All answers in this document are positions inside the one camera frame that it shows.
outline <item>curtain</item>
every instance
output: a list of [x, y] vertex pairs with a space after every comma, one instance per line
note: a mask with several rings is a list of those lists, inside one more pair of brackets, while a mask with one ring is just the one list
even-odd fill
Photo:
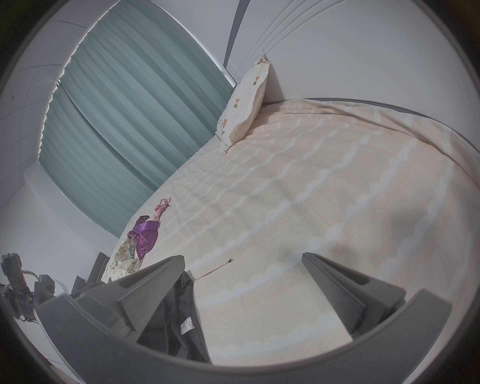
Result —
[[213, 137], [233, 89], [150, 0], [121, 0], [59, 80], [40, 163], [87, 216], [120, 236], [138, 208]]

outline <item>green curtain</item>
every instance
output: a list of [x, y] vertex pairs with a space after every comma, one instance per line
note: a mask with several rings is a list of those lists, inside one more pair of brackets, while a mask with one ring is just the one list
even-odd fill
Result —
[[215, 133], [233, 91], [150, 0], [121, 0], [65, 67], [39, 161], [87, 216], [120, 236], [138, 208]]

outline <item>pillow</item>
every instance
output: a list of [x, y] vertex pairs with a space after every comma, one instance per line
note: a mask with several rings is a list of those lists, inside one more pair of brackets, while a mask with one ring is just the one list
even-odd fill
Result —
[[250, 67], [235, 87], [216, 125], [221, 151], [238, 143], [250, 129], [262, 106], [270, 63], [264, 57]]

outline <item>bed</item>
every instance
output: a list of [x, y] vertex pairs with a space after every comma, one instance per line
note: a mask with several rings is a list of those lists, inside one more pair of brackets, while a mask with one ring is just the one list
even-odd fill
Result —
[[119, 241], [171, 196], [142, 268], [184, 256], [213, 364], [283, 363], [351, 341], [303, 252], [399, 285], [406, 300], [427, 288], [451, 301], [439, 351], [480, 280], [470, 144], [423, 116], [301, 99], [263, 107], [243, 140], [219, 145], [179, 168]]

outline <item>white tag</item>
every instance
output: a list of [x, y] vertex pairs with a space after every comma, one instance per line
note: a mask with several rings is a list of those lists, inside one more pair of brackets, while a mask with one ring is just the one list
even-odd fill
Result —
[[188, 332], [188, 331], [190, 331], [191, 329], [194, 329], [194, 328], [195, 327], [193, 326], [192, 318], [189, 317], [180, 326], [180, 333], [183, 335], [185, 332]]

